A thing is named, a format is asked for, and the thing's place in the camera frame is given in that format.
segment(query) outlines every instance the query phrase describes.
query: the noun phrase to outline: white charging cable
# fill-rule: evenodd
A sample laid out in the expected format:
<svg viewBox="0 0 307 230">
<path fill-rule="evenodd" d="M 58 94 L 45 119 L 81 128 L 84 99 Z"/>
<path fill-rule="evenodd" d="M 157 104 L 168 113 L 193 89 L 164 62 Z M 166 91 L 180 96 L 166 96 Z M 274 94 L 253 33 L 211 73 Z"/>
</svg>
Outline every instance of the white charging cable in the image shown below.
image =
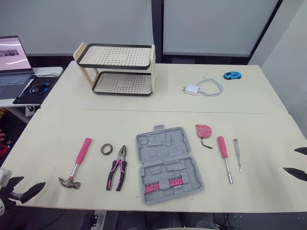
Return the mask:
<svg viewBox="0 0 307 230">
<path fill-rule="evenodd" d="M 207 93 L 204 90 L 200 89 L 200 84 L 202 84 L 205 81 L 211 81 L 214 84 L 216 84 L 216 86 L 219 88 L 219 92 L 216 93 Z M 205 96 L 209 96 L 209 97 L 215 97 L 218 95 L 221 95 L 223 93 L 223 87 L 220 85 L 220 83 L 218 83 L 216 80 L 212 79 L 212 78 L 206 78 L 204 77 L 204 80 L 201 80 L 200 82 L 197 83 L 197 85 L 186 85 L 186 87 L 183 87 L 183 91 L 185 93 L 191 94 L 196 96 L 196 94 L 198 92 L 202 93 Z"/>
</svg>

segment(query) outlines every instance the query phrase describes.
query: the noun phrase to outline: screwdriver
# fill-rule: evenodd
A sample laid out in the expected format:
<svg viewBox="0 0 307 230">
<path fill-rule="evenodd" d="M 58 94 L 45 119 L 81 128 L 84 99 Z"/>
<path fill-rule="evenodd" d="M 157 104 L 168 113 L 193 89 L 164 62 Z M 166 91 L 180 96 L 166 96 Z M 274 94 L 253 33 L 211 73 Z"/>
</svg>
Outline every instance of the screwdriver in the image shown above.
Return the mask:
<svg viewBox="0 0 307 230">
<path fill-rule="evenodd" d="M 225 165 L 226 165 L 229 183 L 233 184 L 234 182 L 232 180 L 231 173 L 230 173 L 229 166 L 228 166 L 228 162 L 227 162 L 228 155 L 227 155 L 227 149 L 226 149 L 224 137 L 218 137 L 217 143 L 218 143 L 222 158 L 224 159 L 224 162 L 225 162 Z"/>
<path fill-rule="evenodd" d="M 238 145 L 238 139 L 234 139 L 233 143 L 234 143 L 234 148 L 235 148 L 235 152 L 236 152 L 236 158 L 238 160 L 239 170 L 240 170 L 240 173 L 241 173 L 242 168 L 241 168 L 240 150 L 239 150 L 239 145 Z"/>
</svg>

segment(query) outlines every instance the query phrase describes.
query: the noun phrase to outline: blue toy car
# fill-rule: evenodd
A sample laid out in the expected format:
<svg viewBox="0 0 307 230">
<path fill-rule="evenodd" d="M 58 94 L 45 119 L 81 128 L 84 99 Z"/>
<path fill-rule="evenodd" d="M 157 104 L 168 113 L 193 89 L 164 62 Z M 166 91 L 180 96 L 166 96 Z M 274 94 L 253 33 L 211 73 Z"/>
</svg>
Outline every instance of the blue toy car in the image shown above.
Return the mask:
<svg viewBox="0 0 307 230">
<path fill-rule="evenodd" d="M 230 71 L 224 74 L 224 78 L 226 78 L 227 80 L 240 79 L 241 77 L 242 77 L 242 74 L 240 72 Z"/>
</svg>

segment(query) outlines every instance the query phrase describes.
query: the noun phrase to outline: white table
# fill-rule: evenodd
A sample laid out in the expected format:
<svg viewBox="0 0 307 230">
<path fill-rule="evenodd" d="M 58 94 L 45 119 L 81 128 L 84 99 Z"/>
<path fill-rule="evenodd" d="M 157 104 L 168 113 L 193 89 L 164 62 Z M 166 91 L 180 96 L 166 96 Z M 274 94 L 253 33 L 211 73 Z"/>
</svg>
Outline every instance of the white table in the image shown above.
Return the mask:
<svg viewBox="0 0 307 230">
<path fill-rule="evenodd" d="M 182 126 L 191 145 L 191 153 L 203 178 L 205 189 L 197 194 L 153 205 L 142 202 L 135 136 L 152 131 L 154 125 L 165 128 Z M 213 135 L 200 144 L 195 125 L 211 126 Z M 216 137 L 224 136 L 229 167 L 234 179 L 227 179 Z M 60 185 L 67 178 L 85 138 L 93 142 L 76 175 L 79 190 Z M 232 145 L 237 138 L 241 150 L 240 173 Z M 100 153 L 105 143 L 114 151 Z M 106 191 L 112 161 L 122 145 L 127 146 L 127 173 L 122 191 Z M 83 109 L 39 109 L 15 144 L 4 169 L 12 176 L 25 178 L 16 186 L 24 192 L 38 182 L 45 188 L 27 206 L 105 210 L 150 210 L 193 212 L 301 212 L 307 211 L 307 183 L 283 170 L 294 167 L 307 170 L 306 156 L 294 152 L 306 145 L 306 139 L 290 115 L 181 113 L 108 111 Z M 118 181 L 117 172 L 114 181 Z"/>
<path fill-rule="evenodd" d="M 226 80 L 223 74 L 240 71 L 239 80 Z M 206 97 L 185 94 L 182 88 L 197 84 L 203 77 L 217 80 L 222 95 Z M 211 82 L 201 88 L 216 92 Z M 149 97 L 100 95 L 92 92 L 75 61 L 66 68 L 42 108 L 78 108 L 132 111 L 287 113 L 259 66 L 156 64 L 156 92 Z"/>
<path fill-rule="evenodd" d="M 63 68 L 62 67 L 40 67 L 40 68 L 33 68 L 33 71 L 35 75 L 48 75 L 52 73 L 61 74 L 63 71 Z M 30 80 L 24 89 L 26 89 L 31 84 L 32 81 L 33 80 Z M 0 108 L 7 108 L 7 110 L 10 111 L 12 114 L 14 114 L 16 117 L 18 117 L 25 123 L 28 123 L 30 119 L 26 117 L 23 113 L 21 113 L 18 109 L 15 109 L 15 107 L 37 106 L 39 104 L 13 104 L 13 101 L 15 101 L 15 98 L 1 99 Z"/>
</svg>

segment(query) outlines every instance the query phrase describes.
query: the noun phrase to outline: computer mouse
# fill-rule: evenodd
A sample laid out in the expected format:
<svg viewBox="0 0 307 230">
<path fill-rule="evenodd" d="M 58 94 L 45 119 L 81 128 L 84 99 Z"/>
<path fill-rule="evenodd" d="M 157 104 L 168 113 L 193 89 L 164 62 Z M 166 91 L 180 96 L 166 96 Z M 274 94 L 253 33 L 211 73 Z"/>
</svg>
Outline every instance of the computer mouse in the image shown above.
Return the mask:
<svg viewBox="0 0 307 230">
<path fill-rule="evenodd" d="M 30 94 L 37 96 L 37 95 L 41 95 L 42 93 L 46 92 L 49 89 L 49 84 L 50 83 L 38 83 L 38 84 L 34 84 L 31 88 L 30 88 Z"/>
</svg>

